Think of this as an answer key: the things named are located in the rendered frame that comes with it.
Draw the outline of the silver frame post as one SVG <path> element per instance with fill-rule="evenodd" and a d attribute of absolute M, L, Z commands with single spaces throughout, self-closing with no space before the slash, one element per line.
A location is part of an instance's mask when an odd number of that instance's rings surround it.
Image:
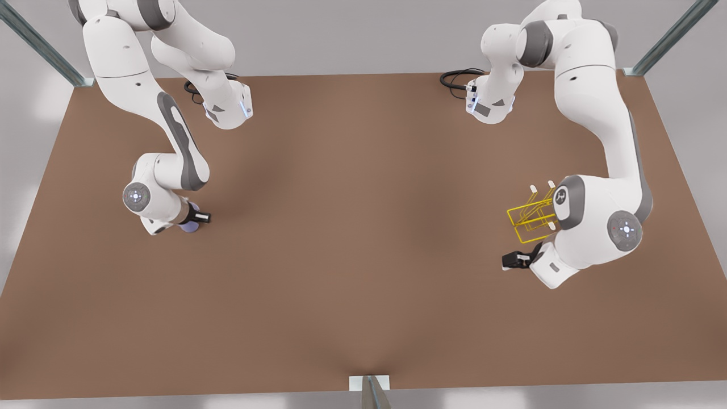
<path fill-rule="evenodd" d="M 349 377 L 349 391 L 361 392 L 361 409 L 392 409 L 385 391 L 390 390 L 389 375 Z"/>
<path fill-rule="evenodd" d="M 626 77 L 644 77 L 720 0 L 695 0 L 634 67 L 623 68 Z"/>
<path fill-rule="evenodd" d="M 71 85 L 75 87 L 94 85 L 93 78 L 83 77 L 7 0 L 0 0 L 0 20 Z"/>

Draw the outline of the lavender cup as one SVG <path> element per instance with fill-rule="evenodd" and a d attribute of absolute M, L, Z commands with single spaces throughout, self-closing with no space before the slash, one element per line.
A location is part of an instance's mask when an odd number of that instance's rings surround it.
<path fill-rule="evenodd" d="M 187 204 L 189 205 L 189 212 L 187 212 L 187 215 L 182 222 L 177 223 L 177 226 L 184 230 L 184 232 L 193 233 L 198 229 L 198 222 L 195 218 L 197 217 L 199 207 L 193 202 L 188 202 Z"/>

